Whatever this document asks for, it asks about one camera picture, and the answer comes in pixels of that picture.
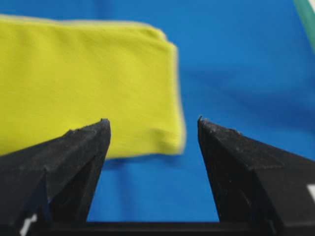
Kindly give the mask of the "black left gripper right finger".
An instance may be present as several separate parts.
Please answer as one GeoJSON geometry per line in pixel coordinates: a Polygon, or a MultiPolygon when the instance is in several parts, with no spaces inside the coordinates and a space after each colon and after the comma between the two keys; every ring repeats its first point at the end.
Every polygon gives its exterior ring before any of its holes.
{"type": "Polygon", "coordinates": [[[221,223],[240,236],[314,235],[314,161],[207,119],[197,129],[221,223]]]}

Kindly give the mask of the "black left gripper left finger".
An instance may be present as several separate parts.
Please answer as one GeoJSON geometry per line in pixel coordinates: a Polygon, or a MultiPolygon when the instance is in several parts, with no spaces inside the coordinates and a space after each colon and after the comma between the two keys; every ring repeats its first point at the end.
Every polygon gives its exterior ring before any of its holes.
{"type": "Polygon", "coordinates": [[[107,119],[0,158],[0,233],[86,222],[110,145],[107,119]]]}

